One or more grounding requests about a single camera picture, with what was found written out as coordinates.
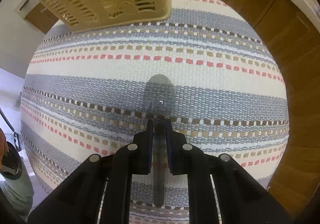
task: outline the white wall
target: white wall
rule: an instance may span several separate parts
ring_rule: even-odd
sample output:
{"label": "white wall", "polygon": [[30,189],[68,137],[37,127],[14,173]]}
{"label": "white wall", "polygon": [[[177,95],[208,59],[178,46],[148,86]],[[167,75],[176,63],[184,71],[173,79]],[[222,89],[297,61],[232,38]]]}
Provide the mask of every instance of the white wall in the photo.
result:
{"label": "white wall", "polygon": [[[23,78],[0,69],[0,107],[18,134],[21,131],[20,108],[15,107],[15,104],[20,97],[23,84]],[[1,116],[0,128],[5,134],[12,134],[11,129]]]}
{"label": "white wall", "polygon": [[14,12],[20,1],[0,3],[0,68],[24,78],[44,34]]}

